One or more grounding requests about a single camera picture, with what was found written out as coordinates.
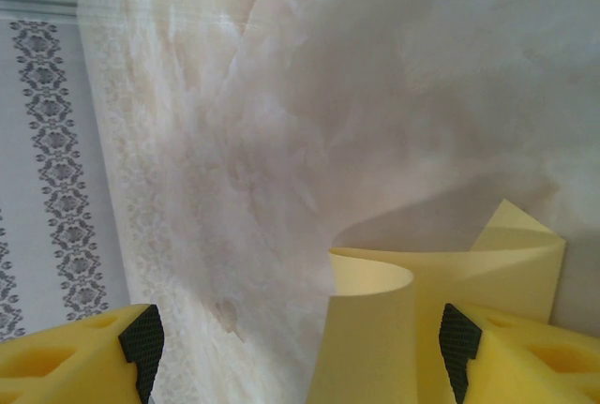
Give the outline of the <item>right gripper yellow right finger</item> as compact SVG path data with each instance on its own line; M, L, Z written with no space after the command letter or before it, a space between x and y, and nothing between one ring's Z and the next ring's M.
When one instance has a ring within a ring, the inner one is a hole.
M599 339L485 307L444 306L439 344L457 403L597 403Z

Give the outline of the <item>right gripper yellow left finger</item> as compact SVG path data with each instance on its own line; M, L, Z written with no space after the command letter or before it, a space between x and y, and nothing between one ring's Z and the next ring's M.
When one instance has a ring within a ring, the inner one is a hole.
M1 401L147 403L165 342L158 307L118 308L1 344Z

